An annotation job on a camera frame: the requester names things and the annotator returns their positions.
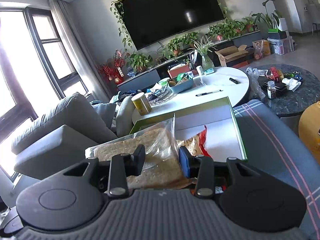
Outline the white round coffee table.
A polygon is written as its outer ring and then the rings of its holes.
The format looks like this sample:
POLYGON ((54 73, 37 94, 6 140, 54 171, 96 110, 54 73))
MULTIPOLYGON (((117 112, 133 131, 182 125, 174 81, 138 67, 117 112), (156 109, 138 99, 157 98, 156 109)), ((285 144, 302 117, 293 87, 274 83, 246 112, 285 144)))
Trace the white round coffee table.
POLYGON ((201 105, 213 100, 227 97, 233 107, 240 103, 249 89, 249 78, 242 70, 232 67, 217 67, 215 72, 209 75, 196 76, 193 78, 193 86, 165 103, 153 106, 151 113, 141 116, 137 110, 133 111, 132 122, 159 116, 166 113, 178 111, 188 107, 201 105), (240 83, 232 83, 229 78, 238 80, 240 83), (223 92, 196 97, 196 94, 212 92, 215 90, 223 92))

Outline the bread slices clear bag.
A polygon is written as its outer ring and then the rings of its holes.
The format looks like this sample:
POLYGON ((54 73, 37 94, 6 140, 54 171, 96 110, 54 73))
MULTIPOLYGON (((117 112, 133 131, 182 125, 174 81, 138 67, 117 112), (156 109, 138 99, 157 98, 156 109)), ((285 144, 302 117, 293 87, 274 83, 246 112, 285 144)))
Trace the bread slices clear bag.
POLYGON ((183 175, 178 160, 175 118, 144 130, 85 150, 85 157, 109 161, 114 155, 132 154, 138 145, 145 146, 145 162, 139 176, 127 177, 129 189, 182 189, 191 184, 183 175))

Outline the red orange snack bag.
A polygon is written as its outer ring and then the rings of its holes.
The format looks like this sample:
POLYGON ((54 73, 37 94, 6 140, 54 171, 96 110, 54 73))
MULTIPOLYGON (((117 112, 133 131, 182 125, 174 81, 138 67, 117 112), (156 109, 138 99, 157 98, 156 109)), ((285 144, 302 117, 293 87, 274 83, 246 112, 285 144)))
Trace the red orange snack bag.
POLYGON ((204 125, 204 130, 192 136, 191 138, 186 140, 176 139, 177 145, 179 147, 185 146, 192 156, 204 155, 210 157, 210 154, 206 150, 207 131, 208 128, 206 125, 204 125))

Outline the yellow tin can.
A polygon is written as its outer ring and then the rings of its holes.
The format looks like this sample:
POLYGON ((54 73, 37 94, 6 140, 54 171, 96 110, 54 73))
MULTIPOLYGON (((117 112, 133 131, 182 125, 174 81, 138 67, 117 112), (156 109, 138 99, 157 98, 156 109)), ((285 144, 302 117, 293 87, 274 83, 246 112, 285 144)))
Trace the yellow tin can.
POLYGON ((152 111, 152 108, 145 96, 144 92, 140 92, 131 98, 134 106, 140 115, 147 115, 152 111))

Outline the blue snack basket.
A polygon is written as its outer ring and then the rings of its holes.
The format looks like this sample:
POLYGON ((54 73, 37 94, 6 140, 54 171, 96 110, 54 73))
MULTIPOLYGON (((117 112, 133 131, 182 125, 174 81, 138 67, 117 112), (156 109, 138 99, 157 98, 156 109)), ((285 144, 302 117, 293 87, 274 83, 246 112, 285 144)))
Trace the blue snack basket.
POLYGON ((178 76, 168 80, 169 88, 174 94, 190 89, 193 84, 193 77, 188 73, 180 73, 178 76))

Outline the green cardboard box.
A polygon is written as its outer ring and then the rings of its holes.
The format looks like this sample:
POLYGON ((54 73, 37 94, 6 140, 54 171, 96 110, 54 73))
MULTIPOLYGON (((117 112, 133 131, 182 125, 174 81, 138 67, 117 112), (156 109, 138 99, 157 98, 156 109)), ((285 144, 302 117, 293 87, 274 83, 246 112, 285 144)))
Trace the green cardboard box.
POLYGON ((247 160, 238 123, 228 97, 138 120, 130 133, 136 133, 170 118, 175 118, 177 140, 189 139, 206 129, 204 148, 215 161, 225 162, 228 158, 247 160))

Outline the dark marble round table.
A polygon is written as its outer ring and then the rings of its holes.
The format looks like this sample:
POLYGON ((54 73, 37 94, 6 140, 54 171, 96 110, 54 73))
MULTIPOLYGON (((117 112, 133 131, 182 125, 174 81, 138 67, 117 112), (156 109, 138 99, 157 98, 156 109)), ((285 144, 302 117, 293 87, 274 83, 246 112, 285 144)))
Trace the dark marble round table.
POLYGON ((284 74, 293 73, 302 77, 302 84, 296 91, 288 90, 274 100, 269 100, 268 97, 263 99, 263 103, 278 117, 300 115, 319 101, 319 79, 310 71, 288 64, 267 64, 257 66, 257 69, 267 70, 271 67, 276 67, 284 74))

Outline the glass vase with plant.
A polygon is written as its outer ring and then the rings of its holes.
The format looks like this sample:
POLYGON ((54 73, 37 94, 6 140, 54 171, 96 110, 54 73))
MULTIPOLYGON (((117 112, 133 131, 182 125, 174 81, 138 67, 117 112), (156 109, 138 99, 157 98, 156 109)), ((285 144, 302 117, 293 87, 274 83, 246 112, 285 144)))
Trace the glass vase with plant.
POLYGON ((212 69, 214 72, 214 63, 208 56, 208 52, 212 53, 212 48, 215 48, 214 42, 205 36, 201 37, 200 40, 192 39, 192 42, 194 44, 195 51, 201 55, 201 66, 204 72, 207 72, 209 69, 212 69))

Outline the glass jar white lid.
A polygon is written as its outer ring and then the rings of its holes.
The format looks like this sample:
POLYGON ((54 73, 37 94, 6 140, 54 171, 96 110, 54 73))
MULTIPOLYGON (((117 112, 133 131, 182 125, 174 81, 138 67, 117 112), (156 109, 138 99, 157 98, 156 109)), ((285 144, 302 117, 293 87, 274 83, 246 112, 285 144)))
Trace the glass jar white lid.
POLYGON ((276 98, 276 87, 274 81, 267 82, 267 95, 271 100, 276 98))

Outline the black wall television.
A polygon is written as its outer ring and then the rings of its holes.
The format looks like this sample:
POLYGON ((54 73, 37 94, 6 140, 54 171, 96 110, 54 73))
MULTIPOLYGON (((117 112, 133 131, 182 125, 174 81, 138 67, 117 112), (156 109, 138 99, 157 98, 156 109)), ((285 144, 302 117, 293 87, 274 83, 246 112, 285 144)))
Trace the black wall television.
POLYGON ((224 18, 218 0, 122 0, 116 8, 138 50, 224 18))

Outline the black pen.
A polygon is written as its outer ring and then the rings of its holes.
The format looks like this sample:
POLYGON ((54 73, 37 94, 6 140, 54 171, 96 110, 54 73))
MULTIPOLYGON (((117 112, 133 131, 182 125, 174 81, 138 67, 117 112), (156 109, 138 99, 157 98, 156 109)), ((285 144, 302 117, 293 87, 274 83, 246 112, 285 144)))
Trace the black pen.
POLYGON ((205 96, 205 95, 214 94, 214 93, 219 93, 219 92, 223 92, 223 90, 220 89, 220 90, 215 90, 215 91, 212 91, 212 92, 205 92, 205 93, 196 94, 196 97, 205 96))

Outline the black remote control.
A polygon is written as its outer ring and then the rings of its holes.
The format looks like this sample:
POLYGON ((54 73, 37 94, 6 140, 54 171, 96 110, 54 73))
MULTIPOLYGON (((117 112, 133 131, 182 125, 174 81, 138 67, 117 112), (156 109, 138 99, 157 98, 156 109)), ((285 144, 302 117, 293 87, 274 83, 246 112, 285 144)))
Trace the black remote control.
POLYGON ((232 82, 232 83, 235 83, 235 84, 239 84, 240 82, 238 81, 238 80, 235 80, 235 79, 233 79, 233 78, 229 78, 229 80, 232 82))

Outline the tall leafy floor plant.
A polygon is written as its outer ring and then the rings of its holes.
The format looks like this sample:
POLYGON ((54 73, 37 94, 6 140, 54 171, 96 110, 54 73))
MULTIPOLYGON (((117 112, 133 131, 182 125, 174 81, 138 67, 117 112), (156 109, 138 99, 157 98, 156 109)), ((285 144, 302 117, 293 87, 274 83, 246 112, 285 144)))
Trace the tall leafy floor plant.
POLYGON ((282 18, 282 14, 278 10, 274 10, 271 13, 269 13, 267 10, 267 3, 274 1, 275 0, 266 0, 262 3, 263 7, 265 8, 265 13, 257 12, 252 14, 254 24, 263 21, 268 29, 278 29, 280 25, 280 19, 282 18))

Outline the grey sofa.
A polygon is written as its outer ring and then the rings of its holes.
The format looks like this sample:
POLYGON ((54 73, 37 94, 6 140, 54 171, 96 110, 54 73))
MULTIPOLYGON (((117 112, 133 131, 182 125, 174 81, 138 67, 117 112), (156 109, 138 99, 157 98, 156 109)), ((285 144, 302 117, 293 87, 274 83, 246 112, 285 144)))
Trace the grey sofa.
POLYGON ((128 135, 134 110, 130 96, 119 105, 92 105, 80 93, 64 98, 15 138, 14 170, 42 180, 76 164, 87 148, 128 135))

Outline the open cardboard box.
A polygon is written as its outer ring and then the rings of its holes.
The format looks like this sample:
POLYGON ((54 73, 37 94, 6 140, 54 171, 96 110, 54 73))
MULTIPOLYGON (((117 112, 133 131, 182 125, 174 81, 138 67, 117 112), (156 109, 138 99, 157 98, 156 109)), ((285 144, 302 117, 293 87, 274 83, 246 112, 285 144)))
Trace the open cardboard box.
POLYGON ((248 64, 248 51, 245 44, 239 47, 230 46, 215 52, 222 67, 240 68, 248 64))

